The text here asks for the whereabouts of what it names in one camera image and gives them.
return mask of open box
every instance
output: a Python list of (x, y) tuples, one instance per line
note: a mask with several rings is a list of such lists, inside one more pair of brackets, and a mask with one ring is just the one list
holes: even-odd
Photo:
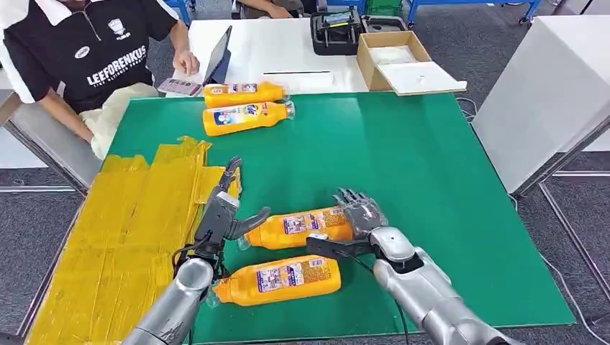
[[(403, 46), (414, 61), (384, 63), (373, 58), (372, 48)], [(432, 61), (412, 31), (361, 34), (356, 60), (370, 91), (394, 90), (399, 96), (409, 96), (466, 90), (465, 81), (456, 81)]]

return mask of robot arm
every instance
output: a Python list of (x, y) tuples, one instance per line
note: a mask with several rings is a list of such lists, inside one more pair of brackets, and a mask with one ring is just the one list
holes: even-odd
[(269, 217), (269, 208), (244, 221), (235, 218), (240, 202), (227, 194), (237, 167), (235, 157), (224, 169), (217, 186), (206, 202), (201, 222), (195, 232), (195, 244), (182, 252), (173, 281), (127, 335), (123, 345), (179, 345), (191, 330), (199, 306), (210, 284), (223, 277), (224, 240), (238, 239)]
[(352, 225), (354, 240), (310, 236), (307, 251), (334, 259), (374, 253), (373, 274), (416, 326), (437, 345), (520, 345), (479, 319), (451, 286), (449, 277), (421, 248), (387, 220), (373, 199), (341, 189), (335, 196)]

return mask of blue chair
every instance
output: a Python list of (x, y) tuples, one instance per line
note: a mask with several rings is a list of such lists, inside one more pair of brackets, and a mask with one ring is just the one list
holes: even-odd
[[(186, 5), (184, 4), (185, 0), (163, 0), (165, 3), (174, 9), (178, 9), (180, 11), (180, 15), (184, 24), (186, 26), (191, 26), (191, 18), (188, 16), (188, 11), (186, 11)], [(188, 6), (191, 8), (192, 12), (195, 12), (195, 5), (197, 4), (197, 0), (187, 0)]]

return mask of dish soap bottle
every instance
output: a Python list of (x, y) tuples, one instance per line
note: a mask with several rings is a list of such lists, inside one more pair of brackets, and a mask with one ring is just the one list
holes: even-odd
[(282, 86), (263, 81), (255, 84), (209, 84), (204, 87), (206, 107), (279, 101), (286, 96)]
[(294, 104), (251, 103), (204, 110), (204, 129), (210, 137), (256, 127), (271, 127), (280, 120), (294, 118)]
[(208, 297), (208, 305), (242, 306), (295, 300), (333, 293), (341, 288), (336, 260), (306, 255), (243, 267), (222, 279)]
[(352, 239), (352, 227), (340, 206), (271, 216), (239, 240), (240, 249), (304, 247), (311, 232), (327, 234), (333, 241)]

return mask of yellow plastic bag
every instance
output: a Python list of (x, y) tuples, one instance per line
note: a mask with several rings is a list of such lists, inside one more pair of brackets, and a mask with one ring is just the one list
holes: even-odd
[[(68, 238), (28, 344), (119, 344), (172, 279), (170, 255), (192, 239), (200, 203), (223, 167), (209, 144), (181, 138), (106, 159)], [(229, 192), (238, 196), (239, 178)]]

